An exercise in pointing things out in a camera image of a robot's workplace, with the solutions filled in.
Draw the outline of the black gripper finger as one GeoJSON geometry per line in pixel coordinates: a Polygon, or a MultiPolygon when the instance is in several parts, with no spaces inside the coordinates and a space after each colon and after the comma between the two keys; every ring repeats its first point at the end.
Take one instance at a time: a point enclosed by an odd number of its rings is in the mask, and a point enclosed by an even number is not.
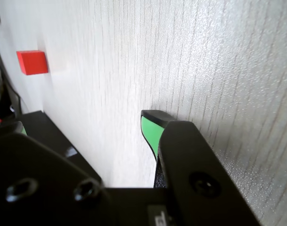
{"type": "Polygon", "coordinates": [[[142,127],[149,146],[156,146],[167,188],[183,226],[257,226],[239,190],[190,121],[179,121],[160,110],[142,110],[141,121],[162,129],[159,141],[142,127]]]}
{"type": "Polygon", "coordinates": [[[0,128],[0,226],[110,225],[98,181],[20,127],[0,128]]]}

